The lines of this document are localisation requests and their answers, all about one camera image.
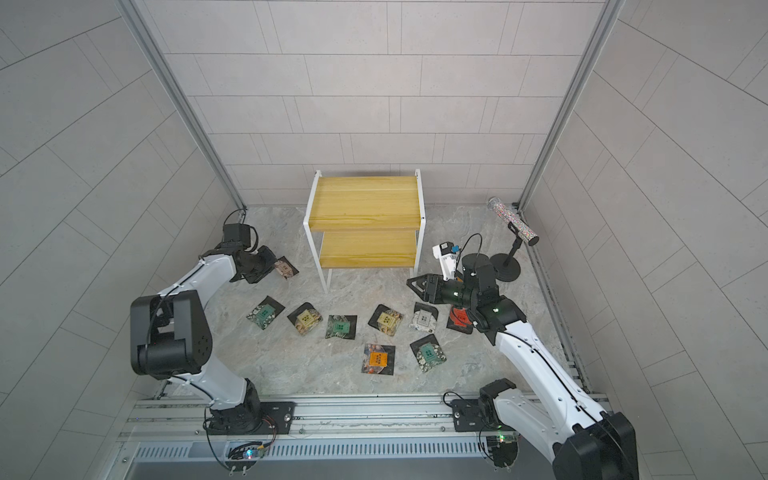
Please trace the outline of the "green label tea bag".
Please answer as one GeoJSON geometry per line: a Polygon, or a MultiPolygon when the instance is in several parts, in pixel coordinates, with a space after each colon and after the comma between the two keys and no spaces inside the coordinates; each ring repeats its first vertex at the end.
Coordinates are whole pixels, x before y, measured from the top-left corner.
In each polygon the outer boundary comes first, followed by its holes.
{"type": "Polygon", "coordinates": [[[356,315],[330,315],[326,327],[325,338],[354,340],[356,338],[356,315]]]}

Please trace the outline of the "yellow label tea bag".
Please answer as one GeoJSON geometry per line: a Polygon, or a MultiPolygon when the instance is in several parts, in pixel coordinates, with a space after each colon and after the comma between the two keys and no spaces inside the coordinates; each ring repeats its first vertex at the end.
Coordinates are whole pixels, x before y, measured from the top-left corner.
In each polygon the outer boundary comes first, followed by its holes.
{"type": "Polygon", "coordinates": [[[320,312],[309,302],[304,302],[289,313],[288,319],[301,336],[308,334],[323,321],[320,312]]]}

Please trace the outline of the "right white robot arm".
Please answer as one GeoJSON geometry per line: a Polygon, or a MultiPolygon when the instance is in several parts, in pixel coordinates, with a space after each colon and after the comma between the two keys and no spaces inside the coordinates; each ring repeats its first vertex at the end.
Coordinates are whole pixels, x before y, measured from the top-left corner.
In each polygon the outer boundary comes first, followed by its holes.
{"type": "Polygon", "coordinates": [[[494,381],[481,389],[478,400],[487,424],[520,433],[551,463],[558,479],[638,478],[631,422],[620,412],[608,413],[559,365],[522,310],[501,294],[488,256],[473,254],[468,260],[460,278],[425,274],[406,284],[426,303],[465,310],[539,400],[531,403],[507,379],[494,381]]]}

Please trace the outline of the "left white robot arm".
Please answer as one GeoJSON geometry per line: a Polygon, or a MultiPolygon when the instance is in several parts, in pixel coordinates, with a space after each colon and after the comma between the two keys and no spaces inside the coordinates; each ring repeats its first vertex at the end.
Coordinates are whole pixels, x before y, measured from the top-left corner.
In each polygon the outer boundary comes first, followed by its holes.
{"type": "Polygon", "coordinates": [[[287,434],[293,402],[262,403],[254,383],[214,354],[205,314],[226,283],[256,284],[274,270],[274,253],[258,244],[255,228],[226,223],[223,239],[168,288],[130,306],[130,364],[135,374],[189,386],[208,402],[203,429],[210,435],[287,434]]]}

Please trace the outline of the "teal label tea bag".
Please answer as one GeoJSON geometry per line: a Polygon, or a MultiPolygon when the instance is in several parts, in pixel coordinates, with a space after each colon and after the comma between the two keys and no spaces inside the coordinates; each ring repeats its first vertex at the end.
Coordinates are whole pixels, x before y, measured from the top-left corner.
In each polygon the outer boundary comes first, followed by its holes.
{"type": "Polygon", "coordinates": [[[281,303],[266,296],[246,318],[261,330],[266,330],[284,310],[285,307],[281,303]]]}

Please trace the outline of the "teal label tea bag floor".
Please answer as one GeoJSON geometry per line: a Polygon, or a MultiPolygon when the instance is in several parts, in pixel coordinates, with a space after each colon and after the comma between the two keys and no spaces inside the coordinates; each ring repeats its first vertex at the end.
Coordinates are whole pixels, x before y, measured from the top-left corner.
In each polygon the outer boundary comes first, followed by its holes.
{"type": "Polygon", "coordinates": [[[429,334],[412,342],[410,349],[420,370],[424,373],[433,370],[447,361],[447,357],[434,334],[429,334]]]}

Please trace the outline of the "white label tea bag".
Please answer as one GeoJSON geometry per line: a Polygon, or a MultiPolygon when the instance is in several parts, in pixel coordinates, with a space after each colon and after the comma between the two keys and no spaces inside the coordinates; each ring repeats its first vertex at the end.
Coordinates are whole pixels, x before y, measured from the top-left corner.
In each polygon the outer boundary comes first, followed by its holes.
{"type": "Polygon", "coordinates": [[[416,302],[410,326],[417,331],[433,334],[437,327],[439,311],[436,307],[416,302]]]}

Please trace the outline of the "orange label tea bag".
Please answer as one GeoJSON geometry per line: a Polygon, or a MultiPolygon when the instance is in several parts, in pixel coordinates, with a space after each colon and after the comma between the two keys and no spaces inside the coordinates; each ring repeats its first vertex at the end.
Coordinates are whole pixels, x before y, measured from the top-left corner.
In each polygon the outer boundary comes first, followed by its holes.
{"type": "Polygon", "coordinates": [[[395,346],[367,343],[364,346],[361,372],[369,375],[392,376],[394,374],[395,358],[395,346]]]}

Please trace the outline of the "yellow label tea bag floor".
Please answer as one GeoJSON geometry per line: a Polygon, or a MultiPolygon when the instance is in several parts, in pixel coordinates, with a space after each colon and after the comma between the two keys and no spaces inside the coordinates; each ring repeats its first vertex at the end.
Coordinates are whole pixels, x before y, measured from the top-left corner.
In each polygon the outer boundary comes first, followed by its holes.
{"type": "Polygon", "coordinates": [[[384,304],[379,304],[368,321],[368,325],[379,332],[393,337],[404,315],[384,304]]]}

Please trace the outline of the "red tea bag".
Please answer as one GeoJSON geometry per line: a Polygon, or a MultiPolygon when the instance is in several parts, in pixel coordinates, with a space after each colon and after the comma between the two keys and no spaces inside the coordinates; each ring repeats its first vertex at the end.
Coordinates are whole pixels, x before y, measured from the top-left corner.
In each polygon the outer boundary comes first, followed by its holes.
{"type": "Polygon", "coordinates": [[[466,335],[471,335],[474,331],[474,326],[469,319],[466,310],[456,307],[452,307],[449,310],[446,328],[466,335]]]}

